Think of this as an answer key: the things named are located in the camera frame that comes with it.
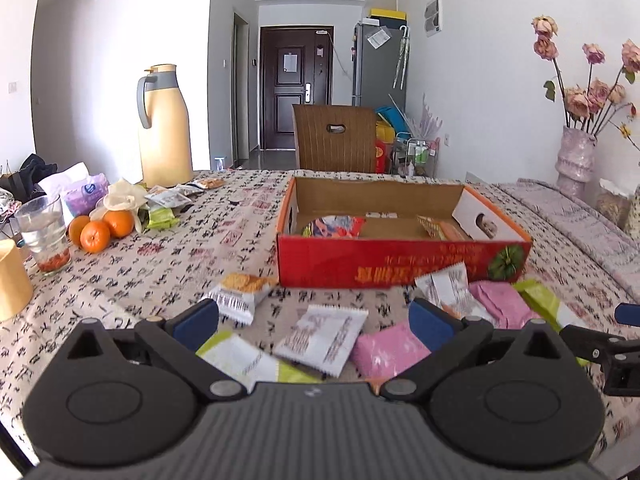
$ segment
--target gray refrigerator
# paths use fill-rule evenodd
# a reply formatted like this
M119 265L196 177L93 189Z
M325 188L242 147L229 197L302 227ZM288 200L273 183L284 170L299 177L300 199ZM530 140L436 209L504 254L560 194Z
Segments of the gray refrigerator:
M367 108L393 106L391 94L404 112L406 101L406 78L404 89L400 89L402 66L398 76L398 84L394 88L396 66L400 55L402 31L389 28L391 39L379 48L374 48L367 37L379 30L375 25L358 23L355 28L353 56L353 105Z

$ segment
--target dark brown door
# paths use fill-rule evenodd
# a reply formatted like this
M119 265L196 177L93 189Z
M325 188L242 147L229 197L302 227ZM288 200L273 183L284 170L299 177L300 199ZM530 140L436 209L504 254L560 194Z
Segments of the dark brown door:
M317 34L316 30L328 31ZM330 95L333 30L262 30L262 148L295 149L292 105L325 105Z

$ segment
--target orange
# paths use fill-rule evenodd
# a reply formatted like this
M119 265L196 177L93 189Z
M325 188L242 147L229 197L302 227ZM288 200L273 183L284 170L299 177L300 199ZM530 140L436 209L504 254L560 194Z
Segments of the orange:
M89 222L82 229L80 235L80 243L82 248L88 253L99 253L107 248L111 240L109 226L102 220L94 220Z
M133 231L133 213L131 211L107 211L102 221L109 226L111 236L124 238Z
M71 221L69 224L69 240L75 246L80 247L80 235L82 234L82 229L87 225L91 219L88 216L77 216Z

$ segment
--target yellow cup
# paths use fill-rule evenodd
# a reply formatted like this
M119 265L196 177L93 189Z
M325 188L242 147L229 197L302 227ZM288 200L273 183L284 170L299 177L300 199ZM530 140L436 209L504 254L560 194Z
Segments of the yellow cup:
M33 285L13 240L0 240L0 321L24 309L33 296Z

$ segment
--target tablecloth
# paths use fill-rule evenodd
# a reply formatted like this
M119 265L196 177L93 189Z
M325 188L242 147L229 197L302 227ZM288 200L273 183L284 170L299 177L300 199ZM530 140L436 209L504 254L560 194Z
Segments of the tablecloth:
M225 272L277 276L275 225L294 174L350 180L400 179L302 170L211 173L225 179L226 184L194 199L193 207L179 215L180 225L171 231L151 236L133 234L112 242L96 255L73 249L71 264L49 277L29 261L34 297L18 316L0 323L0 420L14 437L26 442L22 428L24 400L78 320L97 317L107 328L127 328L151 315L173 317L200 300ZM414 177L407 181L426 180ZM590 326L610 329L612 309L628 300L611 277L508 194L495 186L478 189L532 235L534 246L525 277L552 286ZM310 303L367 308L364 332L372 333L404 321L413 294L410 286L387 290L276 288L258 307L251 326L241 327L228 319L221 325L269 352ZM590 374L596 384L601 381L597 370L590 370ZM340 380L357 377L348 363ZM605 402L607 425L598 451L622 438L640 418L640 402L635 399L607 397Z

